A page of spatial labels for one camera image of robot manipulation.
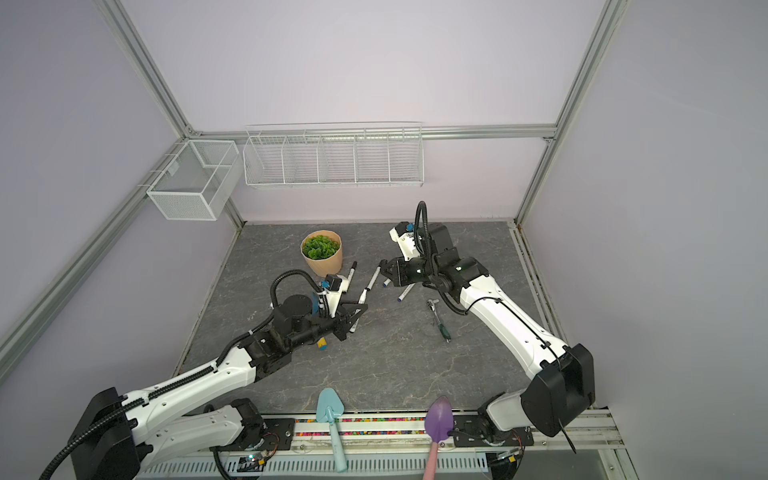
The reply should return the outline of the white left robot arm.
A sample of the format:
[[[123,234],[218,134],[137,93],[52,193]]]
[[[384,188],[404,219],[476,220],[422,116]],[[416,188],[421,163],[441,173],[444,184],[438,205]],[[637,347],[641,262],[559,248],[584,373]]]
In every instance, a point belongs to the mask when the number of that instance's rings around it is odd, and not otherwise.
[[[270,285],[267,318],[214,359],[153,386],[94,395],[41,478],[52,478],[71,460],[78,479],[133,479],[198,450],[261,445],[268,431],[252,401],[237,399],[206,413],[199,407],[277,372],[300,346],[327,335],[345,340],[368,309],[363,300],[347,300],[349,285],[343,275],[317,282],[302,269],[283,272]]]

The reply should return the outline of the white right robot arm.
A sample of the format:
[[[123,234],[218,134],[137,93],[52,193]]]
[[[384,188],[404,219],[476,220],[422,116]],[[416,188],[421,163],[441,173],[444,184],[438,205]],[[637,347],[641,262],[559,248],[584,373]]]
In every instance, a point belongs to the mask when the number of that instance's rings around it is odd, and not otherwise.
[[[534,321],[484,265],[460,256],[445,225],[403,221],[389,234],[401,254],[381,261],[382,274],[396,286],[431,288],[455,313],[478,317],[528,377],[527,387],[500,394],[485,405],[484,415],[496,430],[534,427],[554,437],[593,405],[592,353],[582,344],[568,345]]]

